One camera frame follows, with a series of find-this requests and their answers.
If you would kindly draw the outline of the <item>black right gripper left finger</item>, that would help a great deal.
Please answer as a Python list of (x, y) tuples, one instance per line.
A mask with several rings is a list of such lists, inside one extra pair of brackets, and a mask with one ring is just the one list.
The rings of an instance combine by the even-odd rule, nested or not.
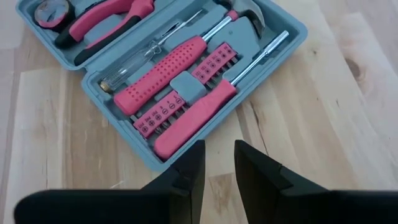
[(196, 141), (144, 186), (145, 224), (199, 224), (205, 185), (205, 142)]

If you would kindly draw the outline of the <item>grey plastic tool case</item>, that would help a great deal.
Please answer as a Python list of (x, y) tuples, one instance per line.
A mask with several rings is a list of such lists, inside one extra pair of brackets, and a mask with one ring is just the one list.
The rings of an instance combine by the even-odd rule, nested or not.
[(121, 16), (111, 16), (94, 26), (84, 40), (68, 49), (59, 49), (55, 45), (57, 34), (51, 30), (40, 28), (34, 22), (34, 11), (43, 0), (19, 0), (16, 11), (29, 25), (30, 29), (52, 53), (52, 55), (68, 70), (84, 70), (82, 88), (95, 103), (117, 132), (127, 141), (133, 151), (144, 163), (153, 170), (166, 170), (197, 140), (205, 139), (215, 130), (235, 108), (242, 103), (268, 76), (280, 67), (287, 58), (307, 38), (308, 30), (303, 23), (270, 0), (255, 0), (260, 7), (265, 28), (261, 35), (256, 34), (254, 26), (247, 18), (240, 18), (228, 24), (209, 42), (207, 51), (212, 52), (223, 43), (235, 49), (239, 62), (225, 73), (227, 79), (234, 78), (243, 68), (256, 57), (271, 40), (283, 31), (289, 36), (271, 55), (270, 59), (262, 60), (249, 75), (238, 85), (238, 94), (214, 118), (210, 119), (191, 139), (189, 139), (170, 159), (161, 159), (154, 152), (156, 133), (144, 137), (132, 124), (132, 118), (121, 112), (113, 101), (110, 93), (104, 92), (100, 80), (119, 68), (130, 56), (147, 45), (151, 40), (165, 35), (168, 28), (182, 22), (187, 17), (198, 14), (188, 26), (178, 31), (165, 42), (159, 55), (153, 57), (138, 71), (130, 74), (126, 84), (132, 84), (148, 72), (162, 57), (183, 41), (203, 34), (221, 20), (226, 8), (214, 0), (155, 0), (155, 11), (138, 25), (130, 28), (122, 36), (111, 42), (97, 54), (80, 65), (75, 65), (76, 56), (97, 36), (113, 28)]

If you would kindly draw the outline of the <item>pink handled screwdriver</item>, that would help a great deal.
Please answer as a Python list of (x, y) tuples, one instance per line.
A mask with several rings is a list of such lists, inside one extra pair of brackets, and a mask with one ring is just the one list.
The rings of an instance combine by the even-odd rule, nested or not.
[(222, 79), (214, 90), (189, 107), (181, 117), (172, 123), (172, 125), (155, 140), (155, 153), (162, 159), (169, 159), (205, 123), (207, 123), (229, 99), (237, 94), (236, 85), (242, 81), (262, 59), (270, 56), (288, 36), (288, 31), (285, 30), (281, 32), (232, 81)]

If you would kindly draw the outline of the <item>hammer with pink handle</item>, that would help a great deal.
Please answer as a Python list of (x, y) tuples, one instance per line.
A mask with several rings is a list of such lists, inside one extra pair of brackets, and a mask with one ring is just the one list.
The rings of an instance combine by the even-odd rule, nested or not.
[(261, 8), (254, 0), (217, 1), (231, 8), (222, 20), (201, 35), (195, 35), (178, 45), (140, 79), (114, 96), (115, 105), (126, 116), (135, 114), (173, 78), (189, 68), (202, 55), (209, 40), (229, 23), (246, 16), (252, 22), (258, 36), (262, 35), (265, 20)]

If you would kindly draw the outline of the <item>pink handled pliers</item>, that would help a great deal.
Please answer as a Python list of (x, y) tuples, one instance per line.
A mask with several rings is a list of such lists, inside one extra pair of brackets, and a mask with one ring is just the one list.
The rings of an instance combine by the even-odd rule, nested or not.
[(154, 12), (155, 0), (101, 0), (85, 9), (55, 39), (55, 46), (67, 49), (83, 40), (95, 25), (109, 16), (125, 13), (124, 19), (108, 33), (87, 45), (74, 59), (76, 66), (94, 56), (101, 49)]

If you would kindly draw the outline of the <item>clear tester screwdriver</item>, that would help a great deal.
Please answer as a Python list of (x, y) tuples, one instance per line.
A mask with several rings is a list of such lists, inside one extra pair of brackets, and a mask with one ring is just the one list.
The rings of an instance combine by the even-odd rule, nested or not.
[(203, 12), (202, 9), (196, 12), (188, 20), (179, 24), (175, 24), (162, 36), (161, 39), (152, 40), (146, 47), (138, 50), (134, 55), (130, 56), (118, 68), (109, 71), (108, 74), (105, 75), (99, 82), (99, 87), (107, 93), (112, 93), (133, 73), (137, 72), (143, 65), (150, 61), (153, 56), (160, 54), (162, 51), (162, 44), (164, 44), (169, 37), (174, 35), (174, 33), (185, 27), (190, 21), (196, 18), (201, 12)]

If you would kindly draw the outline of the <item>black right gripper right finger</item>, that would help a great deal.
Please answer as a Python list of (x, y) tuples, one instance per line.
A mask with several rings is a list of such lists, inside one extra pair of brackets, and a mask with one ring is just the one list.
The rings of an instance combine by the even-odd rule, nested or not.
[(327, 218), (327, 189), (243, 140), (234, 144), (235, 174), (249, 224), (314, 224)]

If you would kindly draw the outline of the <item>pink bit holder PH print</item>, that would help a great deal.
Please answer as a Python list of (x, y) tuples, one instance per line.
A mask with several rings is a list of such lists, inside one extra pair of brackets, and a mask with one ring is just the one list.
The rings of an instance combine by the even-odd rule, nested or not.
[(148, 138), (176, 111), (181, 109), (184, 104), (184, 99), (175, 90), (173, 90), (145, 112), (133, 123), (133, 126), (142, 136)]

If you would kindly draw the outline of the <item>black tape roll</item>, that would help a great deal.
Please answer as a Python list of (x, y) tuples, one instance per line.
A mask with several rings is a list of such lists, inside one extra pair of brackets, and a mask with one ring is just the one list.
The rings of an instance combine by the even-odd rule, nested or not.
[(34, 11), (34, 22), (43, 29), (61, 32), (75, 19), (69, 0), (43, 0)]

